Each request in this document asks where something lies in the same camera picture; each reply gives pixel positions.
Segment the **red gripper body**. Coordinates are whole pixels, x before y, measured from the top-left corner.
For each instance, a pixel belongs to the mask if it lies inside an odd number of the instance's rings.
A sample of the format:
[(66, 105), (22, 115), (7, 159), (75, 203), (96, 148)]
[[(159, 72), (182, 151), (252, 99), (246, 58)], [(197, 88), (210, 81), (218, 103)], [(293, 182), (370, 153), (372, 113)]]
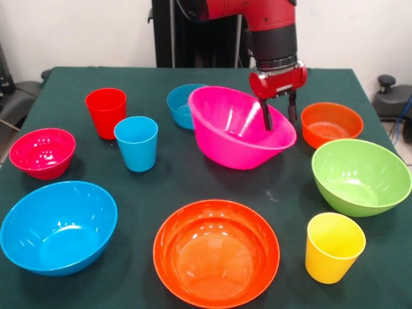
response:
[(307, 77), (306, 65), (298, 60), (297, 64), (290, 68), (271, 72), (252, 72), (249, 75), (249, 84), (255, 96), (260, 99), (270, 99), (285, 91), (294, 91), (304, 86)]

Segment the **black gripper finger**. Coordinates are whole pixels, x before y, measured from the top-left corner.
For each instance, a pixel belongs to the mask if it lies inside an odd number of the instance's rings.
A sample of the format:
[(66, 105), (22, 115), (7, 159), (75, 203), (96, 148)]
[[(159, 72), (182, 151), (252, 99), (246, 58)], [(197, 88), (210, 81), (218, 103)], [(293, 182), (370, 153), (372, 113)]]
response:
[(288, 117), (291, 123), (294, 123), (297, 120), (297, 110), (296, 110), (296, 91), (288, 92)]
[(263, 113), (263, 121), (267, 131), (273, 130), (272, 118), (267, 104), (267, 99), (259, 98), (259, 104)]

